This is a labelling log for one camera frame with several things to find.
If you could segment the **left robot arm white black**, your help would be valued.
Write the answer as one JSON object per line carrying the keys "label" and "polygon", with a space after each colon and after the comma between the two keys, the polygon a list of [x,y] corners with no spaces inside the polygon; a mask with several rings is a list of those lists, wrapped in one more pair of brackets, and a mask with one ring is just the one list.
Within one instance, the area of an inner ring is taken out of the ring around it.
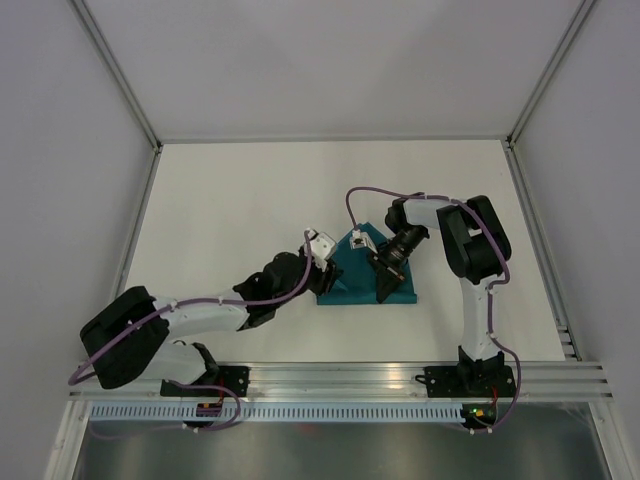
{"label": "left robot arm white black", "polygon": [[328,293],[341,274],[333,260],[336,249],[333,241],[316,236],[298,252],[277,254],[262,270],[212,297],[177,300],[154,296],[143,286],[129,288],[82,327],[88,359],[70,385],[96,378],[112,390],[138,379],[161,380],[209,395],[217,387],[219,365],[206,346],[187,338],[258,328],[296,297]]}

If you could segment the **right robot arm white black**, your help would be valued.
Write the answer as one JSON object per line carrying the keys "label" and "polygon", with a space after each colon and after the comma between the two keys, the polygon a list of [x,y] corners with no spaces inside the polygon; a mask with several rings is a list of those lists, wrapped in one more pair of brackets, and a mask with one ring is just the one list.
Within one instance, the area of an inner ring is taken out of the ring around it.
{"label": "right robot arm white black", "polygon": [[494,331],[494,290],[510,281],[512,249],[486,196],[467,201],[413,195],[392,202],[385,217],[394,236],[371,250],[376,301],[383,303],[407,282],[404,267],[417,246],[440,232],[447,265],[459,279],[463,334],[453,366],[426,366],[415,381],[430,398],[512,397],[516,383],[507,350]]}

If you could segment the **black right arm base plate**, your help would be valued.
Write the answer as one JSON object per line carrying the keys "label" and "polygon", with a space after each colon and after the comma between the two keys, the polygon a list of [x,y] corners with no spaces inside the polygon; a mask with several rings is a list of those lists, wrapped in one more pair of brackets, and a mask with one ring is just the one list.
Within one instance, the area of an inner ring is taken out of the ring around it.
{"label": "black right arm base plate", "polygon": [[503,366],[489,373],[463,373],[457,366],[426,366],[422,382],[429,398],[511,398],[516,393],[512,369]]}

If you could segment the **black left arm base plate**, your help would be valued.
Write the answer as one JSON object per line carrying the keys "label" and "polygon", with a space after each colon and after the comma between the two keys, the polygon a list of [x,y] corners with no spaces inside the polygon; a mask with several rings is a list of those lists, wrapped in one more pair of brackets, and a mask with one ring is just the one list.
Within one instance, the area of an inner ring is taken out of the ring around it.
{"label": "black left arm base plate", "polygon": [[216,373],[206,372],[192,384],[184,386],[176,381],[163,380],[160,387],[161,397],[221,397],[229,396],[228,391],[244,398],[250,383],[248,366],[223,365]]}

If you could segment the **teal cloth napkin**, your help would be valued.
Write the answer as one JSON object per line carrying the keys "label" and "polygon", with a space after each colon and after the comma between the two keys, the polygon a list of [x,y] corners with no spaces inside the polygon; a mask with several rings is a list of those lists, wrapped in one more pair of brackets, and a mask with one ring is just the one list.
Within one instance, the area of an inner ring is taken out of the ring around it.
{"label": "teal cloth napkin", "polygon": [[[331,290],[316,297],[318,306],[375,305],[376,274],[368,263],[369,249],[352,249],[351,233],[348,232],[337,243],[332,260],[342,274]],[[403,267],[406,281],[384,301],[385,305],[413,305],[418,303],[411,269],[408,263]]]}

